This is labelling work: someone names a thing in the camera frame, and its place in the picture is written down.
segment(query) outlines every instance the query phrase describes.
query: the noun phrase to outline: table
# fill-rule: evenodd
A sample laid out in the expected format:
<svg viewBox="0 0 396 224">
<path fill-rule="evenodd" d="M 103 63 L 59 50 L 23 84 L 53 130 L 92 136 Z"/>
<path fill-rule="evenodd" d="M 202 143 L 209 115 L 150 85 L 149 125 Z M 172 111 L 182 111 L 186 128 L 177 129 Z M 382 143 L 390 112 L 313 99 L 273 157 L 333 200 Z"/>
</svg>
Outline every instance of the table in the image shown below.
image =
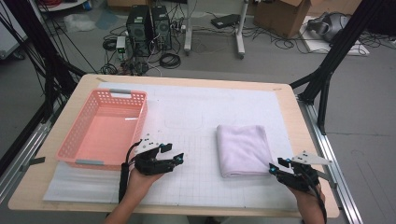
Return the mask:
<svg viewBox="0 0 396 224">
<path fill-rule="evenodd" d="M 54 124 L 43 146 L 36 157 L 46 157 L 44 163 L 32 165 L 26 172 L 23 180 L 12 195 L 8 206 L 16 210 L 45 210 L 45 211 L 93 211 L 110 212 L 115 204 L 110 203 L 53 203 L 42 201 L 48 185 L 53 177 L 57 161 L 55 153 L 61 145 L 73 120 L 78 115 L 90 91 L 101 82 L 138 83 L 149 85 L 171 85 L 185 87 L 213 87 L 240 90 L 274 91 L 285 120 L 290 144 L 296 154 L 303 150 L 316 153 L 314 143 L 304 123 L 304 118 L 295 99 L 291 87 L 287 84 L 254 83 L 239 81 L 203 80 L 188 78 L 165 77 L 119 77 L 105 75 L 86 75 L 78 83 L 73 95 L 64 108 L 62 114 Z M 321 181 L 322 189 L 326 195 L 326 208 L 328 217 L 338 217 L 339 210 L 332 195 L 330 186 Z M 193 215 L 193 216 L 262 216 L 262 217 L 298 217 L 297 211 L 274 209 L 238 209 L 214 208 L 203 206 L 160 206 L 139 205 L 136 213 Z"/>
</svg>

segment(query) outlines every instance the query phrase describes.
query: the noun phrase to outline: pink plastic basket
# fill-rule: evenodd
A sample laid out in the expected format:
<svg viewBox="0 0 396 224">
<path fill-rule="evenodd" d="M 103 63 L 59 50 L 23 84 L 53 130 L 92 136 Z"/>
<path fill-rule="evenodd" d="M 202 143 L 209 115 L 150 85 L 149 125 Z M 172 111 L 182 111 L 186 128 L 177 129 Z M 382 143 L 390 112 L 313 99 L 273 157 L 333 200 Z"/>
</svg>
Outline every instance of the pink plastic basket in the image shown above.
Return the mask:
<svg viewBox="0 0 396 224">
<path fill-rule="evenodd" d="M 120 170 L 129 147 L 140 140 L 146 97 L 143 91 L 93 90 L 56 159 L 74 167 Z"/>
</svg>

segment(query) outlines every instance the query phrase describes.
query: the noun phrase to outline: white towel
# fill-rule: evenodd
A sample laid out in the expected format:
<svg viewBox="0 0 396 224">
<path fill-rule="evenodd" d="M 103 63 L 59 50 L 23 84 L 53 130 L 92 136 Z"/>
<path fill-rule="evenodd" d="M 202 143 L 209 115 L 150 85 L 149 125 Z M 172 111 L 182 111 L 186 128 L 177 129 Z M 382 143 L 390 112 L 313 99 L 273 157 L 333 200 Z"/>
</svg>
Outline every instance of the white towel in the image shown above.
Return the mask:
<svg viewBox="0 0 396 224">
<path fill-rule="evenodd" d="M 263 126 L 219 125 L 217 137 L 223 177 L 269 174 L 273 160 Z"/>
</svg>

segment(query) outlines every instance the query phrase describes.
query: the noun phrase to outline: robotic hand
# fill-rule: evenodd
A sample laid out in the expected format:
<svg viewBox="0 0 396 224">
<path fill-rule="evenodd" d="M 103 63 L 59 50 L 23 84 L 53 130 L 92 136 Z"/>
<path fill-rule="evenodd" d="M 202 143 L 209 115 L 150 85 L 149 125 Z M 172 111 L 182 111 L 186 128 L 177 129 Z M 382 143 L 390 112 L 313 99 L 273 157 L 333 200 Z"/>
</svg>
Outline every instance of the robotic hand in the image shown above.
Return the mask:
<svg viewBox="0 0 396 224">
<path fill-rule="evenodd" d="M 135 147 L 137 147 L 134 151 L 135 156 L 129 160 L 132 149 Z M 156 159 L 160 151 L 164 153 L 171 149 L 172 144 L 159 144 L 148 137 L 134 143 L 129 148 L 125 162 L 121 165 L 119 202 L 125 195 L 128 186 L 130 165 L 134 164 L 134 168 L 143 175 L 157 175 L 172 172 L 176 166 L 183 163 L 184 153 L 176 155 L 172 160 L 158 161 Z"/>
<path fill-rule="evenodd" d="M 290 159 L 282 159 L 278 158 L 277 162 L 290 168 L 293 170 L 293 174 L 288 172 L 281 171 L 277 166 L 270 163 L 270 171 L 271 175 L 276 176 L 277 181 L 282 183 L 290 188 L 297 189 L 300 191 L 308 192 L 313 191 L 315 196 L 318 198 L 319 207 L 323 213 L 323 218 L 325 222 L 327 221 L 327 213 L 324 206 L 324 202 L 320 198 L 320 194 L 316 188 L 316 185 L 319 184 L 318 177 L 321 176 L 329 181 L 329 178 L 323 174 L 312 168 L 311 164 L 325 164 L 328 165 L 331 161 L 325 160 L 321 157 L 318 157 L 314 154 L 309 154 L 307 152 L 303 152 L 296 157 Z"/>
</svg>

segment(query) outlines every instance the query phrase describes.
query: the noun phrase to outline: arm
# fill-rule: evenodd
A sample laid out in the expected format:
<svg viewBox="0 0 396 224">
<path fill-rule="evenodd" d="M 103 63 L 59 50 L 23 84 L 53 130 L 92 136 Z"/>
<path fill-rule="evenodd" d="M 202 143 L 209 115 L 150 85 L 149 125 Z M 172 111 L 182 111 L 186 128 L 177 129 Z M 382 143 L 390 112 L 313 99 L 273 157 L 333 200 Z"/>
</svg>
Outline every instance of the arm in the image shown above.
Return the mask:
<svg viewBox="0 0 396 224">
<path fill-rule="evenodd" d="M 134 209 L 149 192 L 151 185 L 163 175 L 142 175 L 136 169 L 131 171 L 128 189 L 119 205 L 108 215 L 105 223 L 126 223 Z"/>
<path fill-rule="evenodd" d="M 305 224 L 324 224 L 322 211 L 320 210 L 318 199 L 316 196 L 297 189 L 288 188 L 296 197 L 298 210 L 304 220 Z M 320 193 L 320 198 L 325 202 L 326 197 L 321 192 L 320 187 L 317 186 Z"/>
</svg>

